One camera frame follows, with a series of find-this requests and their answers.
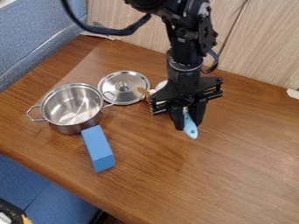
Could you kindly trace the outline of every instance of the beige wall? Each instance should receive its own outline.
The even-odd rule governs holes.
[[[8,4],[13,3],[14,1],[16,1],[16,0],[0,0],[0,9]]]
[[[216,51],[222,46],[243,2],[244,0],[212,0],[212,19],[219,33]],[[89,23],[96,21],[115,28],[126,27],[144,15],[122,0],[89,0],[88,9]],[[170,47],[164,23],[156,16],[134,35],[123,37],[122,40],[162,53],[166,53]],[[207,59],[206,64],[211,63],[212,60]]]
[[[212,20],[220,49],[245,0],[213,0]],[[249,0],[219,68],[285,88],[299,88],[299,3],[294,0]],[[88,20],[122,28],[143,14],[122,0],[89,0]],[[153,17],[135,35],[122,40],[165,53],[169,48],[164,25]]]
[[[229,39],[220,68],[298,89],[298,1],[250,1]]]

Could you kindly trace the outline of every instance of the wooden tabletop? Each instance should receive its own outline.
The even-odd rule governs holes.
[[[156,85],[165,55],[78,37],[0,95],[0,152],[116,218],[133,224],[299,223],[299,101],[284,89],[217,71],[225,95],[210,101],[200,137],[152,116],[147,102],[101,114],[116,167],[94,173],[80,135],[62,135],[25,112],[55,86],[97,85],[136,70]]]

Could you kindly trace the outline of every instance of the blue sponge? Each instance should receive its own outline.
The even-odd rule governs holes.
[[[115,155],[100,126],[82,130],[81,134],[94,164],[95,172],[101,172],[115,166]]]

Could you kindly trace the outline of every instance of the pot handle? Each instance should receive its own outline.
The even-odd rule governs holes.
[[[106,92],[103,92],[103,93],[101,93],[101,94],[102,94],[102,95],[104,95],[104,94],[111,94],[111,95],[114,97],[114,100],[112,101],[112,103],[110,103],[110,104],[104,106],[104,107],[103,107],[104,109],[109,108],[109,107],[112,107],[113,105],[115,105],[115,102],[116,102],[116,100],[117,100],[117,96],[116,96],[116,95],[114,95],[114,94],[111,93],[110,91],[106,91]]]
[[[31,117],[30,113],[36,108],[40,108],[40,105],[35,105],[35,106],[30,107],[30,109],[28,109],[28,111],[26,112],[26,115],[32,122],[44,122],[45,121],[44,118],[34,119]]]

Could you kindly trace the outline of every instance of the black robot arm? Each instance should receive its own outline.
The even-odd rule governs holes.
[[[67,0],[61,0],[67,14],[81,28],[99,34],[131,35],[150,20],[150,14],[162,18],[170,39],[168,51],[168,83],[150,97],[154,115],[168,112],[178,130],[184,129],[184,109],[199,126],[208,101],[222,96],[220,77],[200,77],[216,69],[218,55],[212,51],[218,33],[213,30],[210,0],[125,0],[133,8],[148,13],[123,30],[82,24],[73,14]],[[202,70],[204,57],[210,53],[215,64]]]

